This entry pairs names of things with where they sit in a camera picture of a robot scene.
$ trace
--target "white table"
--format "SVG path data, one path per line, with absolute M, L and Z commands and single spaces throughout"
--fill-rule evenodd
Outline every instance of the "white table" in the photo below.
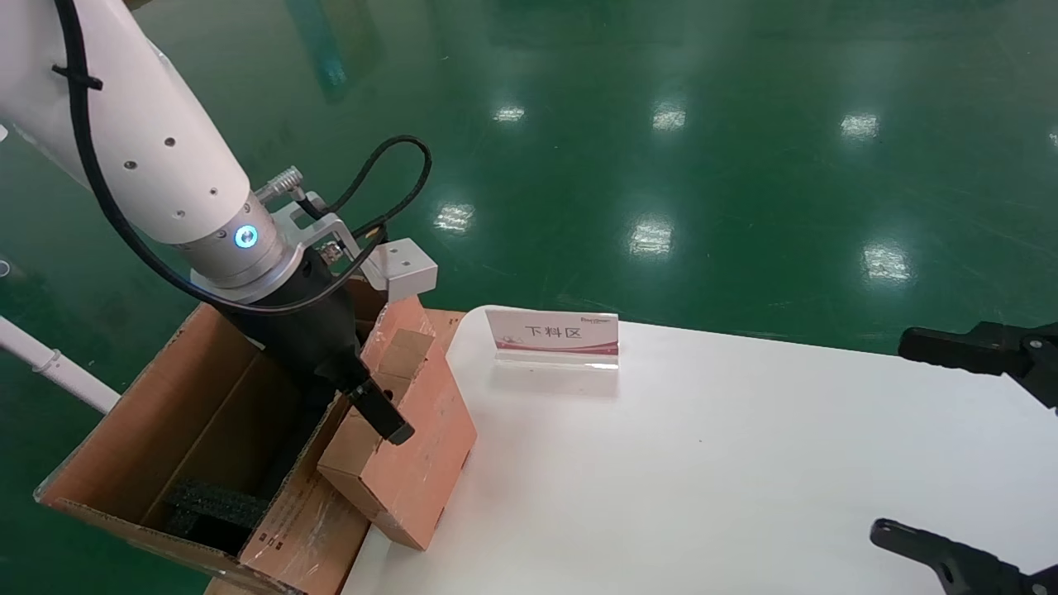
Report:
M 479 437 L 433 544 L 368 535 L 347 595 L 941 595 L 888 517 L 1058 562 L 1058 419 L 1008 378 L 620 324 L 617 372 L 449 351 Z

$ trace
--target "open cardboard box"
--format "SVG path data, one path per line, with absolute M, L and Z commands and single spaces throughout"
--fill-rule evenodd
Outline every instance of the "open cardboard box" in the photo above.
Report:
M 384 302 L 362 282 L 349 289 L 366 336 Z M 437 320 L 454 332 L 458 320 L 448 314 Z M 270 504 L 241 545 L 225 552 L 163 531 L 172 515 L 164 498 L 181 480 L 247 493 L 268 483 L 304 407 L 276 364 L 216 310 L 199 306 L 34 495 L 251 593 L 335 593 L 369 526 L 316 471 L 349 409 L 344 397 L 324 403 L 314 429 L 303 432 L 304 447 L 287 455 L 289 471 L 275 480 Z

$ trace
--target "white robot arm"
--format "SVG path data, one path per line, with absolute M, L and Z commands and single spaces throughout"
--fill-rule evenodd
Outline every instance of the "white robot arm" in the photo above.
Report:
M 361 269 L 377 289 L 390 289 L 390 299 L 436 283 L 436 265 L 411 240 L 400 240 L 398 260 L 416 264 L 412 277 L 407 270 L 394 274 L 387 263 L 398 249 L 375 252 L 385 222 L 430 174 L 430 150 L 421 141 L 395 137 L 383 143 L 331 206 L 306 194 L 293 168 L 255 193 L 205 110 L 121 0 L 0 2 L 0 122 L 89 186 L 145 264 L 217 307 L 305 391 L 340 390 L 382 436 L 400 444 L 412 435 L 359 359 L 352 303 L 341 289 Z M 398 143 L 423 152 L 416 186 L 350 233 L 333 211 Z M 263 202 L 282 193 L 295 201 L 270 214 Z M 312 219 L 305 228 L 295 222 L 303 215 Z M 191 265 L 194 284 L 150 253 L 130 223 L 174 247 Z M 361 252 L 355 238 L 372 231 Z M 332 252 L 350 259 L 336 277 L 313 248 L 328 237 L 334 238 Z M 396 286 L 395 278 L 403 281 Z

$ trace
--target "green epoxy floor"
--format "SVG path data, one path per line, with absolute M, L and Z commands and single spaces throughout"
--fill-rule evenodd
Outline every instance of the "green epoxy floor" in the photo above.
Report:
M 1048 0 L 154 0 L 135 16 L 255 184 L 296 164 L 333 199 L 384 138 L 425 139 L 434 175 L 393 233 L 441 267 L 428 306 L 879 353 L 910 325 L 1058 318 Z M 347 219 L 402 196 L 418 159 L 387 156 Z M 193 303 L 19 139 L 0 144 L 0 314 L 126 386 Z M 200 592 L 32 502 L 97 415 L 10 356 L 0 378 L 0 592 Z

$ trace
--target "tan cardboard box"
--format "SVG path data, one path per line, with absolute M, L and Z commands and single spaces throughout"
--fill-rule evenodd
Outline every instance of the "tan cardboard box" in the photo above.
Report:
M 380 299 L 357 288 L 359 313 L 373 320 Z M 233 490 L 260 482 L 290 434 L 298 398 L 271 360 L 214 309 L 200 306 L 34 495 L 250 593 L 333 594 L 369 526 L 316 471 L 349 409 L 345 398 L 327 408 L 235 554 L 161 530 L 170 512 L 163 497 L 179 480 Z
M 387 306 L 361 357 L 415 435 L 383 441 L 350 410 L 318 463 L 389 539 L 416 549 L 430 545 L 477 438 L 444 358 L 460 318 L 440 314 L 435 328 L 417 298 Z

